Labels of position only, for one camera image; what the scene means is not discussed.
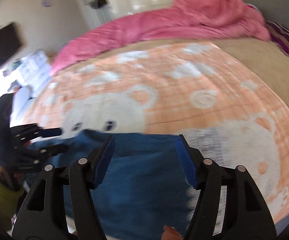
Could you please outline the green fleece sleeve forearm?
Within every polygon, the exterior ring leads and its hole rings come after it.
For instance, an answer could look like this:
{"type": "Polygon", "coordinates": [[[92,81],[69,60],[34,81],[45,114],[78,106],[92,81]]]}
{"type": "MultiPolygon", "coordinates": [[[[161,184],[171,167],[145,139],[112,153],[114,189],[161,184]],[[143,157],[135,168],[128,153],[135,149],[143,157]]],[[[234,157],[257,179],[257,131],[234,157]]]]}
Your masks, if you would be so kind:
{"type": "Polygon", "coordinates": [[[6,231],[12,229],[12,218],[16,214],[19,198],[24,191],[23,187],[20,191],[13,191],[0,182],[0,224],[6,231]]]}

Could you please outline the left hand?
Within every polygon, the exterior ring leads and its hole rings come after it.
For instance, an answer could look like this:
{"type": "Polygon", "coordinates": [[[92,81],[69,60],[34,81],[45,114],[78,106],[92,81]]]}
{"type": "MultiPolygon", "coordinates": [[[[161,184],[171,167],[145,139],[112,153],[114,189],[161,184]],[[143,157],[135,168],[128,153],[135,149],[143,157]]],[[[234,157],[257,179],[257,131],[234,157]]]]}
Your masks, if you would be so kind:
{"type": "Polygon", "coordinates": [[[13,191],[20,191],[22,188],[22,176],[12,173],[0,166],[0,182],[13,191]]]}

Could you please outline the right hand red nails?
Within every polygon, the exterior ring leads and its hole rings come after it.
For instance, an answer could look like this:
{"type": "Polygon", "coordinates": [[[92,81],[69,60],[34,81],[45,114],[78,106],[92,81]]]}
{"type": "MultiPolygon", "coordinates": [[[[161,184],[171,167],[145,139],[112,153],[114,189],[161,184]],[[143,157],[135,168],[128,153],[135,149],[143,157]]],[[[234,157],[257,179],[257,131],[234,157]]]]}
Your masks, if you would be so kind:
{"type": "Polygon", "coordinates": [[[183,237],[173,227],[165,225],[163,227],[163,234],[161,236],[161,240],[183,240],[183,237]]]}

